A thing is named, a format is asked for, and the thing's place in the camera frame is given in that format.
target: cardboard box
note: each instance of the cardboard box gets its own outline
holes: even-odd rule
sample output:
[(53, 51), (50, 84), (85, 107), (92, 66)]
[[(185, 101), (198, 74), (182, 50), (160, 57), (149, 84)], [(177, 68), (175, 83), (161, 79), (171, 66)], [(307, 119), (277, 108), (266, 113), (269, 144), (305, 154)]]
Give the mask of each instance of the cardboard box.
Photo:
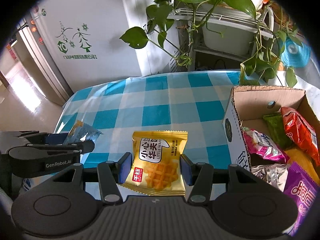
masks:
[[(305, 90), (280, 86), (236, 86), (231, 90), (223, 118), (231, 163), (238, 164), (248, 171), (252, 166), (274, 163), (263, 160), (256, 154), (248, 154), (240, 126), (270, 135), (262, 116), (277, 112), (282, 106), (297, 109), (314, 127), (320, 149), (320, 123), (308, 104)], [(316, 171), (320, 175), (320, 166)]]

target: purple snack bag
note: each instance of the purple snack bag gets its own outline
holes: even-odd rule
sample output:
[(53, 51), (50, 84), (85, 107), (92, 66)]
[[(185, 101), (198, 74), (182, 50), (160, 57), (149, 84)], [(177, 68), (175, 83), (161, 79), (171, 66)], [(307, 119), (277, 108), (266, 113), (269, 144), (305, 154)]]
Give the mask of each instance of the purple snack bag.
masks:
[(288, 168), (288, 177), (283, 193), (297, 204), (298, 217), (289, 235), (293, 236), (297, 232), (316, 198), (317, 191), (318, 185), (311, 177), (296, 162), (292, 163)]

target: yellow snack package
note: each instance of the yellow snack package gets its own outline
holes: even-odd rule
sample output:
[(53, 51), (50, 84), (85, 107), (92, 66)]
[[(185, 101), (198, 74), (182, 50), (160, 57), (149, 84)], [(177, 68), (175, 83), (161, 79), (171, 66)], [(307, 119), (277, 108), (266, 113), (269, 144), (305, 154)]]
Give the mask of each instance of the yellow snack package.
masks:
[(304, 169), (306, 173), (309, 174), (309, 176), (314, 180), (314, 182), (316, 182), (316, 184), (320, 185), (319, 176), (312, 165), (312, 160), (309, 155), (307, 155), (298, 146), (294, 146), (284, 152), (290, 157), (290, 159), (288, 160), (288, 164), (296, 162), (302, 169)]
[(135, 131), (133, 164), (122, 186), (152, 196), (185, 195), (180, 154), (188, 132)]

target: checkered tablecloth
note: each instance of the checkered tablecloth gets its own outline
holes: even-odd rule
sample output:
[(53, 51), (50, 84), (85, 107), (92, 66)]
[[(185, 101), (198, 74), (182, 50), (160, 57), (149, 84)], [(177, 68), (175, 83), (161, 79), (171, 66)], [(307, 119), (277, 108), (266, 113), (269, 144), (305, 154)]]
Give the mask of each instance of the checkered tablecloth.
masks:
[(86, 168), (132, 152), (136, 130), (188, 131), (184, 153), (194, 163), (227, 168), (230, 157), (222, 119), (238, 78), (237, 71), (183, 72), (89, 87), (65, 104), (55, 132), (70, 131), (81, 120), (103, 133), (82, 160)]

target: silver screw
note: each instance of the silver screw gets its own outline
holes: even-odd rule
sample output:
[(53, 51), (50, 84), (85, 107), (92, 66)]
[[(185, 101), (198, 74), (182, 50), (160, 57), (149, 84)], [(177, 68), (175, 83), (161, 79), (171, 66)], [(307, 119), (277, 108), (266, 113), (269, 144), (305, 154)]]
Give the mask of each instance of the silver screw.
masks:
[(193, 195), (190, 200), (194, 203), (202, 203), (205, 201), (205, 196), (202, 195)]
[(104, 197), (104, 200), (108, 202), (117, 202), (119, 199), (120, 197), (115, 194), (109, 194)]

